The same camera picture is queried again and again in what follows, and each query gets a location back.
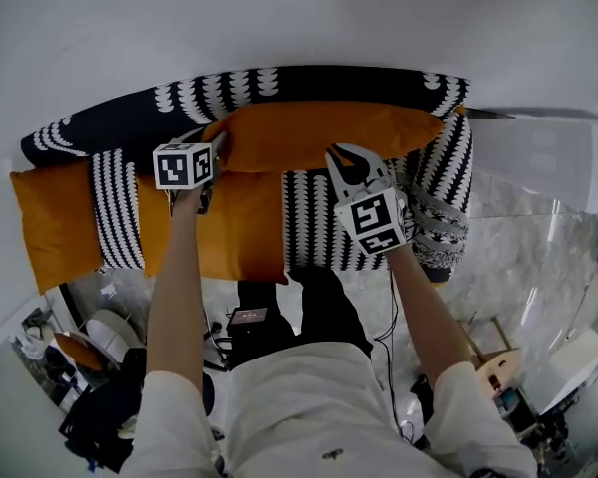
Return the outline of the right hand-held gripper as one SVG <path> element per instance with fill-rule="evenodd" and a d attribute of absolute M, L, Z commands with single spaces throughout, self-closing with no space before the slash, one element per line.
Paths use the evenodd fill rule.
<path fill-rule="evenodd" d="M 361 252 L 373 256 L 405 245 L 407 197 L 382 159 L 349 143 L 333 143 L 325 159 L 338 199 L 334 214 Z"/>

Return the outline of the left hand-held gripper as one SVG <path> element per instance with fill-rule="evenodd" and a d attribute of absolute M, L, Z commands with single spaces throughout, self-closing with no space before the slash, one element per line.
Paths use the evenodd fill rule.
<path fill-rule="evenodd" d="M 153 152 L 155 185 L 166 193 L 169 211 L 184 191 L 201 188 L 198 213 L 208 211 L 216 163 L 221 161 L 228 133 L 220 132 L 211 142 L 191 141 L 194 131 L 160 145 Z"/>

